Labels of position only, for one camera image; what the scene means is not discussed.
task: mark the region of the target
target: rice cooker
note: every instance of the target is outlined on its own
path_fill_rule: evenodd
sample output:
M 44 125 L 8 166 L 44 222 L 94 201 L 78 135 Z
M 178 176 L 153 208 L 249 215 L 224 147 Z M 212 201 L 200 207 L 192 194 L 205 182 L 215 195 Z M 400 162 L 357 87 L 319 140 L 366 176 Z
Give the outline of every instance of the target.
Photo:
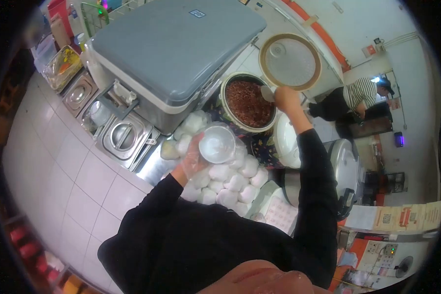
M 135 111 L 168 135 L 265 27 L 260 15 L 234 0 L 144 4 L 92 39 L 105 74 L 129 93 L 123 107 L 108 97 L 112 84 L 98 99 L 119 119 Z
M 353 150 L 353 144 L 347 139 L 324 143 L 337 181 L 338 221 L 345 219 L 355 202 L 355 192 L 359 178 L 359 156 Z M 300 172 L 286 169 L 282 182 L 282 191 L 288 202 L 299 206 Z

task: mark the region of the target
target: black sleeve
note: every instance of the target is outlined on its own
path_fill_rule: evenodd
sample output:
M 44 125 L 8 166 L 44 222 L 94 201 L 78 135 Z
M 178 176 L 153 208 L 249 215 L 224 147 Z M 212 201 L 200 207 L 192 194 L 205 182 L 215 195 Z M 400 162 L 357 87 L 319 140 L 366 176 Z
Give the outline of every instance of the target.
M 308 130 L 297 140 L 302 165 L 294 240 L 322 263 L 331 281 L 337 258 L 337 183 L 317 132 Z
M 165 179 L 161 180 L 142 202 L 135 208 L 129 210 L 119 227 L 119 230 L 130 225 L 135 220 L 144 217 L 154 217 L 169 214 L 176 201 L 180 197 L 183 187 L 169 173 Z

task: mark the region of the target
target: rice cooker lid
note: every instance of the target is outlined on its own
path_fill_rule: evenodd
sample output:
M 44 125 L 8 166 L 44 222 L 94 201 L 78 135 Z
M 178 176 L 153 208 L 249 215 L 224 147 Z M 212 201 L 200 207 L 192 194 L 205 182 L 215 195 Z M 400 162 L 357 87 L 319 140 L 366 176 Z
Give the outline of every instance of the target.
M 291 33 L 277 34 L 266 40 L 259 52 L 259 65 L 273 84 L 296 91 L 312 87 L 322 70 L 314 46 Z
M 285 113 L 280 112 L 278 115 L 273 138 L 279 161 L 284 166 L 300 168 L 300 152 L 297 145 L 296 131 Z
M 340 199 L 346 188 L 356 192 L 359 163 L 353 154 L 353 146 L 349 140 L 336 140 L 329 152 L 337 181 L 337 196 Z

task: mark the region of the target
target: cooler handle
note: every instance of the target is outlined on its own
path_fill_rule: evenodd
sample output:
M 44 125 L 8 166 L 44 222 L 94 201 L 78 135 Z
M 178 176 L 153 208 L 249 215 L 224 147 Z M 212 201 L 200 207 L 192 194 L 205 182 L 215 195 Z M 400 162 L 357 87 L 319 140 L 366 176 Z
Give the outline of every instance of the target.
M 110 99 L 105 97 L 105 94 L 109 92 L 112 87 L 114 87 L 114 84 L 109 85 L 96 97 L 96 99 L 106 106 L 118 119 L 123 120 L 139 104 L 139 99 L 133 100 L 128 107 L 124 107 L 123 105 L 117 107 Z

